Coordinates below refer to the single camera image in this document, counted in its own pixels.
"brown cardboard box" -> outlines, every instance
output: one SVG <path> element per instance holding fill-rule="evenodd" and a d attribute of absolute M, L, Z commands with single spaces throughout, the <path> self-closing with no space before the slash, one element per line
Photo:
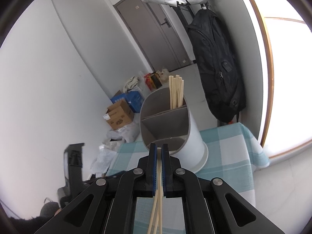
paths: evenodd
<path fill-rule="evenodd" d="M 133 121 L 134 113 L 124 99 L 112 104 L 103 116 L 113 130 L 122 128 Z"/>

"black device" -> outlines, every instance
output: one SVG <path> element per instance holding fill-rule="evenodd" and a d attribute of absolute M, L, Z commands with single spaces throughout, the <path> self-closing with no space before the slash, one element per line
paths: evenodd
<path fill-rule="evenodd" d="M 60 207 L 65 208 L 87 185 L 82 182 L 82 146 L 71 144 L 64 151 L 65 186 L 57 190 Z"/>
<path fill-rule="evenodd" d="M 81 147 L 69 145 L 66 151 L 79 152 Z M 186 234 L 284 233 L 221 178 L 205 180 L 181 168 L 166 144 L 161 157 L 163 193 L 167 198 L 182 198 Z M 133 233 L 137 197 L 155 195 L 156 161 L 157 148 L 151 144 L 149 155 L 140 158 L 137 168 L 111 179 L 94 179 L 35 234 Z"/>

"label on box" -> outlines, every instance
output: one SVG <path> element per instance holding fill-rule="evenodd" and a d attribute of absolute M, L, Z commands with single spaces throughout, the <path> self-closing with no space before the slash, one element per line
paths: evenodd
<path fill-rule="evenodd" d="M 109 116 L 108 113 L 107 113 L 107 114 L 105 114 L 105 115 L 103 116 L 103 118 L 104 118 L 105 120 L 109 120 L 109 119 L 110 119 L 110 116 Z"/>
<path fill-rule="evenodd" d="M 123 123 L 123 122 L 124 122 L 123 119 L 119 119 L 119 120 L 116 121 L 116 124 L 117 124 L 117 125 L 120 125 L 120 124 Z"/>

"backpack zipper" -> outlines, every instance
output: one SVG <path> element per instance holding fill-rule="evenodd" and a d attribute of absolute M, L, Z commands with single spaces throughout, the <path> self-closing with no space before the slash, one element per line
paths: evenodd
<path fill-rule="evenodd" d="M 225 91 L 227 91 L 227 88 L 225 87 L 225 82 L 224 82 L 224 78 L 223 78 L 222 72 L 220 71 L 219 74 L 220 74 L 221 82 L 222 82 L 222 84 L 224 86 L 224 89 L 225 89 Z"/>
<path fill-rule="evenodd" d="M 194 30 L 195 32 L 198 32 L 201 36 L 203 36 L 206 40 L 208 40 L 208 41 L 211 43 L 211 45 L 213 46 L 214 53 L 216 54 L 216 57 L 215 57 L 215 58 L 217 59 L 217 62 L 220 62 L 220 56 L 219 56 L 219 54 L 217 53 L 217 51 L 216 51 L 216 50 L 217 50 L 217 49 L 216 49 L 216 46 L 215 46 L 215 44 L 211 41 L 211 39 L 208 38 L 208 37 L 206 36 L 206 34 L 204 34 L 203 32 L 201 32 L 200 30 L 193 28 L 194 26 L 189 25 L 188 27 L 189 27 L 190 30 Z"/>

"blue box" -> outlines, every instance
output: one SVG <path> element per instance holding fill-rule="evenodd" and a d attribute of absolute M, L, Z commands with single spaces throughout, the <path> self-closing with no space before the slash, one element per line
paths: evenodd
<path fill-rule="evenodd" d="M 127 94 L 118 91 L 115 96 L 113 96 L 110 100 L 113 103 L 116 103 L 118 100 L 121 99 L 126 100 L 129 107 L 134 113 L 140 113 L 144 99 L 138 91 L 129 91 Z"/>

